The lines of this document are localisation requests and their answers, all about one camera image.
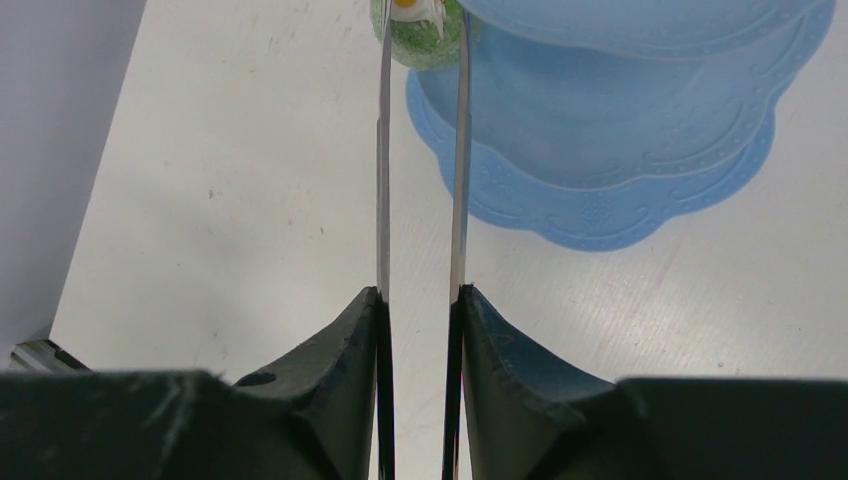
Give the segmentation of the dark green flower donut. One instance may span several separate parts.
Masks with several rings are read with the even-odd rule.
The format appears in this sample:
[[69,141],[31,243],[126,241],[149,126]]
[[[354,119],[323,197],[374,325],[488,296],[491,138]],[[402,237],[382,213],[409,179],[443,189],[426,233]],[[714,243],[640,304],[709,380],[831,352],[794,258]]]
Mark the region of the dark green flower donut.
[[447,0],[370,1],[374,33],[383,37],[384,10],[390,8],[391,54],[412,70],[447,67],[459,59],[462,6]]

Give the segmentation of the metal serving tongs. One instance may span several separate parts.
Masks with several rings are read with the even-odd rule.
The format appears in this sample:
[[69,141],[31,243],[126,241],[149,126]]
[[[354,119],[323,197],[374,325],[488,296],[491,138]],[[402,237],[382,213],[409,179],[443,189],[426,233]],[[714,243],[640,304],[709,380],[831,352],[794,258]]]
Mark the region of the metal serving tongs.
[[[390,291],[390,114],[392,65],[392,14],[400,4],[383,1],[380,6],[380,76],[376,121],[376,287],[378,308],[376,343],[377,430],[379,439],[378,472],[381,479],[394,479],[395,423]],[[465,284],[467,222],[471,163],[471,15],[460,10],[458,41],[458,94],[454,161],[454,192],[450,255],[450,314],[446,362],[446,392],[443,427],[443,479],[458,477],[460,445],[460,404],[463,392],[464,319],[460,297]]]

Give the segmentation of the blue three-tier cake stand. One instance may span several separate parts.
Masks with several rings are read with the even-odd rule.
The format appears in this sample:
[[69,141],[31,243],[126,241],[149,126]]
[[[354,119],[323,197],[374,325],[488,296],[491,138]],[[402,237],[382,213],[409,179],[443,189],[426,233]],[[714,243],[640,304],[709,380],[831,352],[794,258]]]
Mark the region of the blue three-tier cake stand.
[[608,251],[741,189],[832,1],[469,1],[470,211]]

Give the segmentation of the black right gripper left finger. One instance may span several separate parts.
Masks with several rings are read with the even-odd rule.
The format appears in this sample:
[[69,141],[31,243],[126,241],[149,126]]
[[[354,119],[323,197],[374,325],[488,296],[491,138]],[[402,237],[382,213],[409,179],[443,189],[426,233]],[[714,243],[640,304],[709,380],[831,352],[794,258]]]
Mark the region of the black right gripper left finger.
[[203,370],[9,373],[5,479],[364,479],[379,296],[236,383]]

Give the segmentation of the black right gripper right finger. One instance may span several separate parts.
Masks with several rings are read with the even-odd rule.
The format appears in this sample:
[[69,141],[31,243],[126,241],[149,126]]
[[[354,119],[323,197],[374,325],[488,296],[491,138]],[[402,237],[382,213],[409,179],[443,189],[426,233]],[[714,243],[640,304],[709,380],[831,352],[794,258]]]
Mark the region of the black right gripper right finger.
[[838,380],[595,377],[460,293],[476,479],[843,479]]

